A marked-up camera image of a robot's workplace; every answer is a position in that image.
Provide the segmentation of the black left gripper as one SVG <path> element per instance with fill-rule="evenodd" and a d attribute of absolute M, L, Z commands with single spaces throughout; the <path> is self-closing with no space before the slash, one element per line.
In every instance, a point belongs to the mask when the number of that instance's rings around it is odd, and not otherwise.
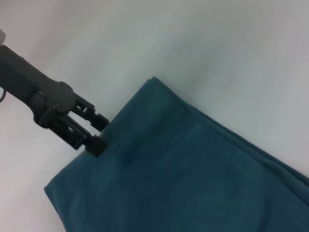
<path fill-rule="evenodd" d="M 70 110 L 100 132 L 109 124 L 93 104 L 75 94 L 66 83 L 47 77 L 4 45 L 0 47 L 0 86 L 26 104 L 34 121 L 43 128 Z"/>

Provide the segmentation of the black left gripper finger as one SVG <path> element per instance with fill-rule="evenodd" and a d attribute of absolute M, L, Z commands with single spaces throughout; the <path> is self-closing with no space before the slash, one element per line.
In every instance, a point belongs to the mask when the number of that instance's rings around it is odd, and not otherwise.
<path fill-rule="evenodd" d="M 56 115 L 48 123 L 48 128 L 75 150 L 82 145 L 86 151 L 98 157 L 108 146 L 107 142 L 93 136 L 68 115 Z"/>

